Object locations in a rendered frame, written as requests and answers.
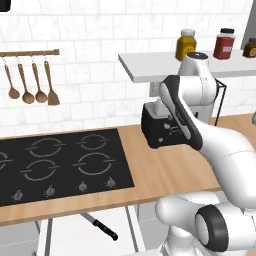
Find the white drawer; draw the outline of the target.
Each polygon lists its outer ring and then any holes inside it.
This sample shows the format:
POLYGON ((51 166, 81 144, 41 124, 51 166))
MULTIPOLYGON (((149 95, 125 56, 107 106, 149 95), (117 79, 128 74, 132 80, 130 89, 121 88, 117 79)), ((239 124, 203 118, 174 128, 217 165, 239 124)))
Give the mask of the white drawer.
POLYGON ((91 212, 118 235, 110 236, 78 215, 42 220, 37 256, 127 256, 145 251, 133 206, 91 212))

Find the black toaster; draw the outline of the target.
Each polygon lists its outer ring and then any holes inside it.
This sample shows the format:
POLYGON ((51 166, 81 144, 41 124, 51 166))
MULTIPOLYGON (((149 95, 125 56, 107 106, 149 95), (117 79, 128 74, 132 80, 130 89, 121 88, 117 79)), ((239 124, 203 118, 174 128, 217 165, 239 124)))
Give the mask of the black toaster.
POLYGON ((187 139, 178 126, 174 118, 169 118, 169 114, 158 117, 154 113, 155 104, 153 102, 143 105, 141 117, 141 130, 150 148, 186 144, 198 150, 201 144, 193 139, 187 139))

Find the black hob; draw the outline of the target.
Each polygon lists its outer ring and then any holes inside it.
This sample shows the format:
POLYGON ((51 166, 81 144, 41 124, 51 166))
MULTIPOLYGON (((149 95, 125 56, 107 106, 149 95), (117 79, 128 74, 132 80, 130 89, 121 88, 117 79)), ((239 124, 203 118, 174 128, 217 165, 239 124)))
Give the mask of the black hob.
POLYGON ((0 207, 133 186, 116 129, 0 140, 0 207))

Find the wooden spatula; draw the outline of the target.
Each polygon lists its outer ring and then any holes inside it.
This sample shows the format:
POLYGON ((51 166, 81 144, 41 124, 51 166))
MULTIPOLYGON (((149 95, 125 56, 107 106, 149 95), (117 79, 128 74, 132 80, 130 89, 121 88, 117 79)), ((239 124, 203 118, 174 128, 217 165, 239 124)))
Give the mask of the wooden spatula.
POLYGON ((60 104, 60 101, 59 101, 58 95, 56 94, 56 92, 53 90, 53 87, 52 87, 50 65, 47 60, 44 61, 44 68, 45 68, 45 73, 46 73, 48 84, 49 84, 48 104, 50 106, 57 106, 60 104))

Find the yellow jar with white lid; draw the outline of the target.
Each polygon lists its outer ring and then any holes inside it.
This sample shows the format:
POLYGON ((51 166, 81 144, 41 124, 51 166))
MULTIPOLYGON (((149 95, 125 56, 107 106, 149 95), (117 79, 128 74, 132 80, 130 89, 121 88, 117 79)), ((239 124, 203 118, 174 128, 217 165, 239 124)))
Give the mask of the yellow jar with white lid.
POLYGON ((176 59, 182 61, 188 53, 196 50, 196 44, 195 31, 193 29, 182 29, 176 45, 176 59))

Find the small wooden spoon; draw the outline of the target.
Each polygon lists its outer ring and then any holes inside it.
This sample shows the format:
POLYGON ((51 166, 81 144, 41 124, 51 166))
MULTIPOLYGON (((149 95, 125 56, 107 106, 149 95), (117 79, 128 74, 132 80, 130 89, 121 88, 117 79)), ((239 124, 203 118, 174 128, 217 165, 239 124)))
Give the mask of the small wooden spoon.
POLYGON ((12 84, 12 80, 11 80, 11 75, 10 75, 10 71, 9 71, 9 67, 7 65, 4 65, 5 68, 5 72, 10 84, 10 90, 9 90, 9 97, 11 99, 18 99, 20 97, 20 93, 18 90, 16 90, 12 84))

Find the red jar with black lid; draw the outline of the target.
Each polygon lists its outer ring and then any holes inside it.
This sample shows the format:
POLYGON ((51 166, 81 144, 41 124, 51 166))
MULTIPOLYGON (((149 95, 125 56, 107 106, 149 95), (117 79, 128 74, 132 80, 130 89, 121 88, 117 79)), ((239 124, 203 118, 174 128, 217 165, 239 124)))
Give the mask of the red jar with black lid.
POLYGON ((234 41, 234 30, 232 28, 222 28, 216 38, 213 56, 219 60, 229 59, 234 41))

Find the brown jar with black lid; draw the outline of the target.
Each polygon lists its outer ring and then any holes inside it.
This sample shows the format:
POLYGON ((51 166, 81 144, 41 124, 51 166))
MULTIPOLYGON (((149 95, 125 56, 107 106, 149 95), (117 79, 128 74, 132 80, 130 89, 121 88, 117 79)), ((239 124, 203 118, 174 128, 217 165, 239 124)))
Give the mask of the brown jar with black lid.
POLYGON ((243 56, 247 58, 256 57, 256 38, 250 38, 244 47, 243 56))

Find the grey cupboard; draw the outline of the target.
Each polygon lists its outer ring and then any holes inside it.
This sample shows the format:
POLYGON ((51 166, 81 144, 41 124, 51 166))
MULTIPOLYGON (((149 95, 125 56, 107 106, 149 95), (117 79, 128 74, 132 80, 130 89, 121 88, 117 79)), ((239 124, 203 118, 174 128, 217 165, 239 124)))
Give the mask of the grey cupboard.
POLYGON ((250 38, 256 38, 256 0, 253 0, 250 15, 248 18, 243 44, 246 44, 250 38))

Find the black extractor hood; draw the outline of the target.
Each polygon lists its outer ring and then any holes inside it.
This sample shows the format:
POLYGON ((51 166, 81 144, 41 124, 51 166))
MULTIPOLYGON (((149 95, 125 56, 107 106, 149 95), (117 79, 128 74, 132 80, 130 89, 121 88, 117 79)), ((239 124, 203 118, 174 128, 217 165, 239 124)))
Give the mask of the black extractor hood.
POLYGON ((11 7, 11 0, 0 0, 0 12, 8 12, 11 7))

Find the white wall shelf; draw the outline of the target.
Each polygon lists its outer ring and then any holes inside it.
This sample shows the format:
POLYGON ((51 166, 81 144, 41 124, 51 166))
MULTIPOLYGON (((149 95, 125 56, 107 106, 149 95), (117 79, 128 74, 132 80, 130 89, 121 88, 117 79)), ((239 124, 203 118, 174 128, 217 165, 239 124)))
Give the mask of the white wall shelf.
MULTIPOLYGON (((216 78, 256 75, 256 58, 243 57, 241 50, 233 50, 227 60, 214 58, 212 51, 205 54, 216 78)), ((119 54, 118 59, 134 83, 160 82, 167 75, 177 74, 180 67, 174 52, 126 53, 119 54)))

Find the black-handled knife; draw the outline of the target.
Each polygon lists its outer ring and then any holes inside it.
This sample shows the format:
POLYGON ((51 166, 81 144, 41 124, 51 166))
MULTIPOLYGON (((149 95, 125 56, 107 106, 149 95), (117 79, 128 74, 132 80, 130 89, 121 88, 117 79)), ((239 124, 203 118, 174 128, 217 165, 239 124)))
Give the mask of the black-handled knife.
POLYGON ((110 236, 114 241, 118 240, 118 235, 114 231, 112 231, 110 228, 105 226, 102 222, 100 222, 98 219, 94 218, 92 215, 90 215, 88 213, 81 213, 81 216, 83 216, 93 226, 98 227, 101 231, 103 231, 105 234, 110 236))

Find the wooden tool rail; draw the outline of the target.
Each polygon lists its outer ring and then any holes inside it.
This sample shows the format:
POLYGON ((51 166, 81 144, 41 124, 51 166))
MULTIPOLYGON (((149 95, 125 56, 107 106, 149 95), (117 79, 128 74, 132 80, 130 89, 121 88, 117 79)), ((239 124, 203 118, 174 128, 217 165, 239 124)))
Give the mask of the wooden tool rail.
POLYGON ((53 50, 36 50, 36 51, 0 52, 0 57, 48 56, 48 55, 60 55, 60 50, 59 49, 53 49, 53 50))

